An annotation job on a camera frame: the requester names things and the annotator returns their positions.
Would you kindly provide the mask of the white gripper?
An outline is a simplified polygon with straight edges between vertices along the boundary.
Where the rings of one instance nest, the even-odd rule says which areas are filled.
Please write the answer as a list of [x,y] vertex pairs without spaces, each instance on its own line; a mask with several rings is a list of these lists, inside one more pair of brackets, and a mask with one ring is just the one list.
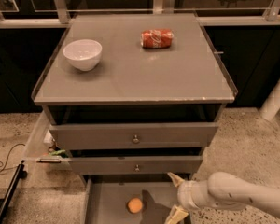
[[184,181],[172,172],[167,174],[177,188],[177,199],[181,206],[172,207],[164,224],[178,224],[189,215],[188,211],[211,207],[214,204],[214,198],[208,192],[206,181]]

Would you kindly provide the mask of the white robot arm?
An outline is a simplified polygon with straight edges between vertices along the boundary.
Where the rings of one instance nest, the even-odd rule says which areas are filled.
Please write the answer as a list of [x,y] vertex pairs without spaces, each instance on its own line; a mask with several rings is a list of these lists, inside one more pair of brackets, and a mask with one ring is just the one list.
[[178,204],[166,224],[203,208],[248,206],[280,219],[280,79],[260,110],[229,109],[219,124],[196,179],[169,174]]

